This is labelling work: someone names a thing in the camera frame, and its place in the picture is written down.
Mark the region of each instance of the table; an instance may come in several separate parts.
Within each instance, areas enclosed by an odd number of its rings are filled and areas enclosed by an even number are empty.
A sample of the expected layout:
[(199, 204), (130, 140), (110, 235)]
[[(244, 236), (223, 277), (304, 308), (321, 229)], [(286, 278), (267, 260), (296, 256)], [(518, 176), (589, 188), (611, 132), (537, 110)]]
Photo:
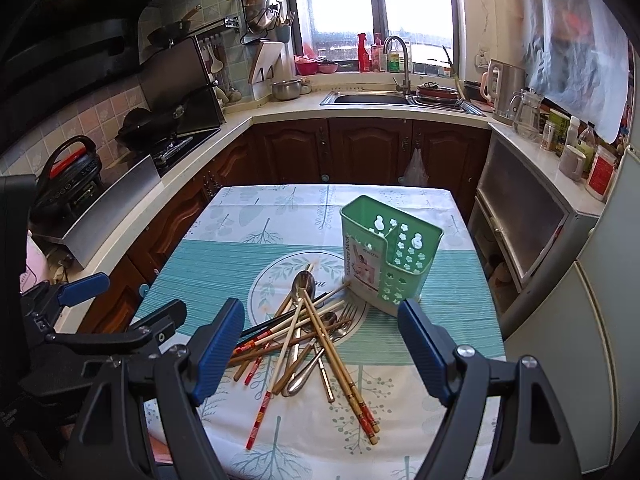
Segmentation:
[[(223, 189), (200, 215), (156, 279), (139, 316), (173, 298), (188, 317), (164, 347), (184, 342), (209, 323), (226, 298), (246, 307), (245, 326), (271, 317), (293, 276), (314, 263), (317, 293), (342, 279), (341, 206), (367, 194), (444, 230), (421, 295), (430, 319), (458, 343), (486, 357), (504, 354), (494, 305), (471, 238), (446, 190), (369, 186), (251, 186)], [(328, 404), (317, 372), (295, 397), (275, 397), (254, 448), (244, 449), (277, 356), (265, 359), (252, 382), (233, 382), (229, 369), (215, 395), (198, 409), (225, 470), (248, 480), (409, 480), (437, 432), (444, 409), (430, 397), (399, 335), (396, 320), (360, 301), (357, 322), (338, 352), (380, 420), (370, 446), (340, 388)], [(468, 471), (481, 478), (498, 402), (490, 399)], [(164, 440), (158, 406), (145, 406), (149, 430)]]

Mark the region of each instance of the plate print on tablecloth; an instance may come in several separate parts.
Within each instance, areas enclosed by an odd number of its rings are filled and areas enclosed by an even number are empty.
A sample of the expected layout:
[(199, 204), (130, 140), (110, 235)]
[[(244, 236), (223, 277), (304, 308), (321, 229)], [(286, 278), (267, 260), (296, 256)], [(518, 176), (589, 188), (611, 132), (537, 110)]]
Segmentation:
[[(344, 277), (344, 259), (338, 254), (324, 251), (301, 251), (287, 254), (274, 262), (271, 262), (255, 279), (247, 312), (253, 325), (271, 319), (278, 307), (291, 290), (291, 282), (300, 270), (304, 270), (308, 264), (313, 264), (313, 276), (316, 279), (316, 296), (323, 292), (329, 292), (342, 283)], [(347, 335), (340, 343), (347, 341), (364, 322), (369, 305), (350, 292), (340, 292), (328, 302), (345, 299), (348, 303), (355, 303), (358, 307), (355, 314), (355, 322), (351, 325)]]

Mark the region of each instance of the cutting board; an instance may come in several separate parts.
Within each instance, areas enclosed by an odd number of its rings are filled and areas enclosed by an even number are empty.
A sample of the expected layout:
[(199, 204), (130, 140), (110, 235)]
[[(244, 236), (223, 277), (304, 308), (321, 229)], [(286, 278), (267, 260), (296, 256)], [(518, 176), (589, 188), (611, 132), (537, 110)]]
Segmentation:
[(255, 53), (254, 63), (251, 66), (251, 72), (249, 72), (249, 84), (262, 81), (260, 69), (263, 70), (265, 79), (273, 78), (273, 72), (270, 72), (270, 68), (276, 64), (283, 46), (284, 43), (281, 41), (260, 42)]

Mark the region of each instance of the stainless steel sink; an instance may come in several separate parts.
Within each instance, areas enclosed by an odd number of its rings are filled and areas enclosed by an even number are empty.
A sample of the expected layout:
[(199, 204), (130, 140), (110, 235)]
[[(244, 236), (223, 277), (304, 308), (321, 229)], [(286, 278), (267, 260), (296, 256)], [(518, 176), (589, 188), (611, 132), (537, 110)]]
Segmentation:
[(400, 92), (373, 92), (366, 90), (333, 91), (325, 97), (321, 105), (401, 105), (432, 110), (448, 110), (463, 114), (483, 117), (484, 114), (472, 104), (466, 101), (457, 101), (451, 104), (425, 103), (416, 100), (415, 95), (405, 96)]
[(404, 105), (407, 98), (400, 92), (371, 92), (357, 90), (351, 92), (331, 92), (321, 105)]

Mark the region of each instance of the white countertop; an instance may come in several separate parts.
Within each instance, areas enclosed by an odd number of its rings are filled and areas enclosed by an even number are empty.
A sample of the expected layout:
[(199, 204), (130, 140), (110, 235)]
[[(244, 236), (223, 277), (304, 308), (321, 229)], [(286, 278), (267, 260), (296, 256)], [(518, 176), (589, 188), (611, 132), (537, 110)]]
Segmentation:
[(542, 150), (540, 145), (518, 135), (511, 126), (492, 121), (490, 127), (500, 134), (507, 143), (516, 148), (534, 168), (539, 177), (558, 192), (576, 212), (588, 216), (599, 217), (604, 209), (604, 202), (591, 196), (584, 187), (584, 182), (574, 182), (559, 169), (560, 158), (553, 152)]
[[(497, 123), (491, 117), (479, 117), (460, 112), (434, 110), (404, 105), (329, 105), (320, 102), (328, 91), (318, 91), (288, 102), (268, 102), (259, 108), (252, 108), (225, 115), (226, 123), (220, 133), (186, 156), (174, 166), (140, 203), (127, 215), (97, 251), (84, 268), (74, 268), (69, 272), (71, 281), (96, 272), (110, 274), (132, 243), (160, 210), (193, 178), (212, 158), (224, 150), (247, 131), (253, 124), (287, 120), (322, 119), (338, 117), (395, 118), (408, 120), (435, 121), (476, 128), (492, 128), (513, 143), (532, 162), (538, 171), (548, 178), (558, 191), (566, 196), (569, 204), (585, 214), (599, 215), (604, 204), (591, 197), (584, 186), (581, 188), (558, 171), (559, 159), (540, 150), (535, 144), (525, 140), (510, 126)], [(75, 332), (90, 306), (90, 301), (73, 308), (66, 308), (58, 323), (58, 332)]]

